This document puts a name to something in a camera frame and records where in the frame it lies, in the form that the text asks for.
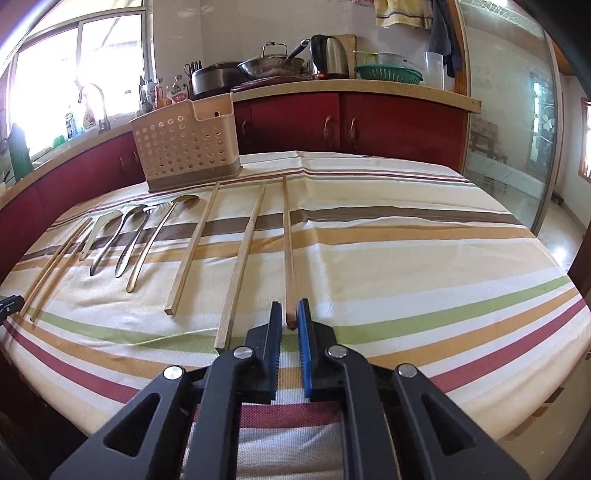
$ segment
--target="green colander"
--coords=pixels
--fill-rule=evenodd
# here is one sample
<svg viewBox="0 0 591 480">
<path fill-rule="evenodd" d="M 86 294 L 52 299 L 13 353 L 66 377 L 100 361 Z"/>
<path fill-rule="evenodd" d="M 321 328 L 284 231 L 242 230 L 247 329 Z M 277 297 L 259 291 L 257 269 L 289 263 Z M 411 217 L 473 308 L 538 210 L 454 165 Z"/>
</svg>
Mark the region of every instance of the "green colander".
<svg viewBox="0 0 591 480">
<path fill-rule="evenodd" d="M 423 79 L 423 75 L 418 70 L 395 65 L 380 65 L 377 63 L 357 65 L 355 71 L 359 72 L 363 80 L 387 80 L 389 82 L 416 85 Z"/>
</svg>

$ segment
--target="perforated basket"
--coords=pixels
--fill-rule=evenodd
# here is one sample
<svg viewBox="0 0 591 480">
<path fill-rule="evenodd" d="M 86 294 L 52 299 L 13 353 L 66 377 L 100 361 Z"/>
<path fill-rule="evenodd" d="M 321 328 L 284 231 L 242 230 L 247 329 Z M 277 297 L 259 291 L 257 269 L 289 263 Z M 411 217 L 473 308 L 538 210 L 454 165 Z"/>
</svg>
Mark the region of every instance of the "perforated basket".
<svg viewBox="0 0 591 480">
<path fill-rule="evenodd" d="M 387 80 L 417 85 L 423 79 L 423 75 L 418 70 L 395 65 L 356 65 L 355 71 L 363 80 Z"/>
<path fill-rule="evenodd" d="M 131 121 L 151 192 L 237 176 L 232 94 L 184 100 Z"/>
</svg>

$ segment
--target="green bottle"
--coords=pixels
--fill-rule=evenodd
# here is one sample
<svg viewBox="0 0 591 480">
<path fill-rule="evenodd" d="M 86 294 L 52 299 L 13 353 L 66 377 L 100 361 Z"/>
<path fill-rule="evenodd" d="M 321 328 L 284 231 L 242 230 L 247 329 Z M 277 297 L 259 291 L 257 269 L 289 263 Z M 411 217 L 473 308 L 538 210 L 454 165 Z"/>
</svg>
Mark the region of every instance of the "green bottle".
<svg viewBox="0 0 591 480">
<path fill-rule="evenodd" d="M 33 171 L 33 164 L 31 163 L 31 157 L 29 157 L 25 131 L 17 124 L 12 124 L 12 130 L 8 136 L 8 151 L 12 170 L 14 171 L 14 179 L 20 181 Z"/>
</svg>

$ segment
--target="countertop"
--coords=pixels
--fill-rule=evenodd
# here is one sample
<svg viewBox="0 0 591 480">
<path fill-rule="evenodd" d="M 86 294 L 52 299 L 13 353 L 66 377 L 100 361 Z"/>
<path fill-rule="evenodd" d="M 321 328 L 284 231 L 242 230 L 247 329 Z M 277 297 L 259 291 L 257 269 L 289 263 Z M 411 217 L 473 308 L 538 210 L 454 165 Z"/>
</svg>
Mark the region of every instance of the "countertop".
<svg viewBox="0 0 591 480">
<path fill-rule="evenodd" d="M 233 98 L 234 102 L 244 102 L 246 100 L 254 100 L 276 95 L 313 92 L 381 93 L 384 95 L 402 96 L 440 103 L 442 105 L 466 110 L 470 113 L 480 113 L 482 109 L 482 103 L 480 100 L 476 100 L 464 95 L 458 95 L 457 93 L 433 89 L 422 85 L 382 82 L 379 80 L 311 80 L 309 82 L 285 83 L 282 85 L 259 87 L 256 89 L 247 90 L 245 92 L 234 93 Z M 31 186 L 34 182 L 54 168 L 59 167 L 63 163 L 71 160 L 77 155 L 80 155 L 86 150 L 97 147 L 101 143 L 107 142 L 127 132 L 131 132 L 131 124 L 129 122 L 118 127 L 113 127 L 110 131 L 100 135 L 95 134 L 89 136 L 87 140 L 72 145 L 71 147 L 66 147 L 65 151 L 61 151 L 53 157 L 51 156 L 51 151 L 43 155 L 42 158 L 48 158 L 47 161 L 37 167 L 31 174 L 22 179 L 16 185 L 12 186 L 0 197 L 0 210 L 19 193 Z"/>
<path fill-rule="evenodd" d="M 425 87 L 423 85 L 382 82 L 380 80 L 311 80 L 309 82 L 282 83 L 280 85 L 271 85 L 246 90 L 245 92 L 237 92 L 234 93 L 233 97 L 234 102 L 243 102 L 245 100 L 254 100 L 275 95 L 313 92 L 381 93 L 427 100 L 429 102 L 467 110 L 470 113 L 480 113 L 482 110 L 482 102 L 480 100 L 465 95 Z"/>
</svg>

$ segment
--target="striped tablecloth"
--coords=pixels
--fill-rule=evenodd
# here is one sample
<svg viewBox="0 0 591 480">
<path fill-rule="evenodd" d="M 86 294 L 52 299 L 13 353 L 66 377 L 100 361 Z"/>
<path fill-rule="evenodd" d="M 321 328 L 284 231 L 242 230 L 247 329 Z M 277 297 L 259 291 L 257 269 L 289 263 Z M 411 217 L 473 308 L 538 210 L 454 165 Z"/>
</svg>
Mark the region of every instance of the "striped tablecloth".
<svg viewBox="0 0 591 480">
<path fill-rule="evenodd" d="M 193 369 L 215 359 L 213 338 L 262 181 L 233 344 L 268 320 L 273 300 L 283 302 L 283 175 L 297 294 L 310 299 L 314 319 L 372 363 L 419 366 L 492 437 L 534 412 L 586 352 L 591 314 L 568 277 L 527 228 L 450 169 L 333 153 L 242 162 L 240 177 L 218 193 L 175 317 L 163 308 L 204 201 L 175 210 L 132 294 L 125 291 L 131 268 L 115 278 L 114 265 L 134 224 L 94 277 L 93 255 L 69 267 L 35 325 L 9 320 L 0 330 L 23 376 L 84 432 L 96 431 L 166 366 Z M 180 192 L 207 199 L 210 191 L 149 194 L 140 184 L 78 205 L 35 243 L 0 294 L 22 294 L 85 216 L 157 205 Z M 143 241 L 163 210 L 155 210 Z M 338 412 L 331 403 L 306 403 L 297 337 L 287 330 L 280 367 L 277 401 L 243 408 L 240 476 L 339 478 Z"/>
</svg>

